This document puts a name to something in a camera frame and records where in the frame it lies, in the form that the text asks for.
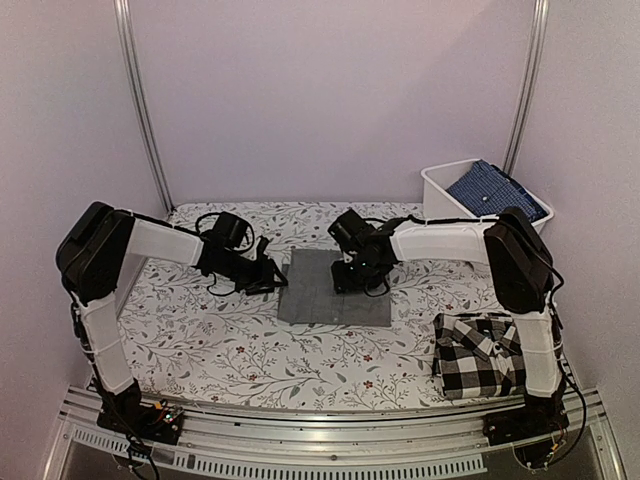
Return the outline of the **black white plaid shirt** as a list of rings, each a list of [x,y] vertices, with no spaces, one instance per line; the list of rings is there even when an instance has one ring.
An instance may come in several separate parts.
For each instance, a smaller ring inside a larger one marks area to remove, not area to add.
[[[524,357],[510,316],[502,312],[440,313],[433,326],[432,375],[444,398],[506,397],[525,392]]]

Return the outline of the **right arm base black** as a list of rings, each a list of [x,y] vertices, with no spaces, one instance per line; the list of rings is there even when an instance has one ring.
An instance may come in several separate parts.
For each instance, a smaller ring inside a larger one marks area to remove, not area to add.
[[[526,395],[525,405],[520,408],[485,415],[482,433],[490,446],[545,436],[545,440],[516,447],[513,453],[523,468],[529,471],[546,470],[569,456],[582,439],[588,407],[581,393],[578,393],[578,398],[581,404],[580,429],[570,446],[566,443],[570,422],[560,397],[535,400]]]

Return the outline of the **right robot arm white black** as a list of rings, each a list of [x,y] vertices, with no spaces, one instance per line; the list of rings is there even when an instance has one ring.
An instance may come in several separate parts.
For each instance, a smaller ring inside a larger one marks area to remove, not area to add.
[[[517,415],[517,427],[537,436],[556,417],[547,398],[562,382],[553,337],[552,255],[524,212],[509,207],[496,216],[420,220],[412,215],[374,226],[355,210],[328,228],[342,253],[331,266],[338,294],[384,295],[388,276],[402,262],[455,260],[489,267],[500,306],[511,313],[524,355],[527,395],[536,398]]]

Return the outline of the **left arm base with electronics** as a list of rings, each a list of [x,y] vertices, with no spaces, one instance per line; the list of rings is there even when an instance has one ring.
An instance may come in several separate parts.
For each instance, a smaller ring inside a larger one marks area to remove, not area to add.
[[[119,394],[107,391],[94,378],[93,386],[102,400],[97,425],[136,439],[177,445],[184,423],[183,411],[165,399],[146,405],[137,380]]]

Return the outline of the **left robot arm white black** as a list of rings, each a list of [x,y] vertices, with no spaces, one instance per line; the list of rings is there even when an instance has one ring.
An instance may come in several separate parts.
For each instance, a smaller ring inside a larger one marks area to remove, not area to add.
[[[225,277],[237,293],[272,293],[288,281],[266,255],[265,237],[241,244],[251,225],[235,214],[220,212],[207,231],[189,230],[106,203],[92,203],[57,249],[61,283],[72,299],[75,330],[94,371],[96,389],[111,419],[128,434],[148,426],[148,412],[137,402],[141,391],[126,359],[117,326],[116,290],[130,256],[186,265],[203,276]]]

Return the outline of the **grey long sleeve shirt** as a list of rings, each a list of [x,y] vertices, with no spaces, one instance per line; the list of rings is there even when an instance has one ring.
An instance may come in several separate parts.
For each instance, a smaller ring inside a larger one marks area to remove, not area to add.
[[[288,285],[280,289],[277,318],[291,325],[390,327],[389,295],[335,292],[331,264],[341,258],[332,250],[294,249],[283,265]]]

